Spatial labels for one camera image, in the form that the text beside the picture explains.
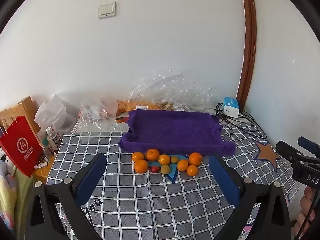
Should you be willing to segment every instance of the human hand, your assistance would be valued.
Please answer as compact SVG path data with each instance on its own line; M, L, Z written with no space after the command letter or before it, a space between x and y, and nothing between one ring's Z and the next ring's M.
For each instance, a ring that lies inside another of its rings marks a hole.
M300 206L301 206L301 212L298 214L297 216L297 222L296 224L294 225L293 227L293 232L295 235L298 234L302 224L303 224L303 221L305 220L306 218L306 215L309 211L309 208L311 206L311 203L312 203L312 199L314 197L314 193L312 191L312 188L311 187L306 187L305 190L304 190L304 196L301 198L300 200ZM312 221L314 218L315 218L315 211L313 210L310 214L310 217L309 217L309 221ZM306 226L304 227L301 235L303 236L303 234L307 231L307 229L309 228L310 226L310 223L307 222L306 223Z

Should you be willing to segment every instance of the clear plastic bag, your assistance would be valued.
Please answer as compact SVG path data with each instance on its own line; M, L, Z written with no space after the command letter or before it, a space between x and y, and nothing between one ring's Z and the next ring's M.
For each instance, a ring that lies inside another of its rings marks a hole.
M61 99L54 95L49 102L44 102L36 112L35 122L41 129L51 126L58 134L63 135L73 129L76 118L67 113Z
M110 98L83 101L79 112L78 129L80 131L114 130L117 108L117 101Z
M133 87L127 100L118 101L117 115L134 110L137 106L175 110L174 103L186 106L190 111L202 111L213 107L214 91L215 88L206 87L183 73L143 78Z

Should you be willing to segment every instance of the hi logo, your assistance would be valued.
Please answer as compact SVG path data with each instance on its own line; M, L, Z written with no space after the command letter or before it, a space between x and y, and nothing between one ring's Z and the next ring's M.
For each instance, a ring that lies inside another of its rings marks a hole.
M25 153L28 150L28 142L25 138L21 137L17 142L19 152Z

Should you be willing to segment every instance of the red paper bag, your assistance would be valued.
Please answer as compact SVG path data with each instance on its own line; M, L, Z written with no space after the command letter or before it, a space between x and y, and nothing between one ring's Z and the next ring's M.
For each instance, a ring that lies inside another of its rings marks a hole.
M17 168L28 177L32 175L34 166L39 164L43 153L24 116L17 117L7 131L3 131L0 146Z

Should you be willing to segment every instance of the bag handle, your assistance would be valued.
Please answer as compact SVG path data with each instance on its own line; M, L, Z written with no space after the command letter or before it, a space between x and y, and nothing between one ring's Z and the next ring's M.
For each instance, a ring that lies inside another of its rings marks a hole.
M1 111L0 111L0 112L2 112L2 114L1 114L1 122L2 122L3 128L4 128L5 132L6 132L6 134L8 134L7 130L5 129L4 122L3 122L3 120L4 120L4 119L3 119L3 113L4 113L4 111L5 111L5 110L10 111L10 112L11 112L11 114L12 114L12 116L14 116L14 114L13 114L13 112L12 112L11 110L9 110L9 109L4 109L4 110L1 110Z

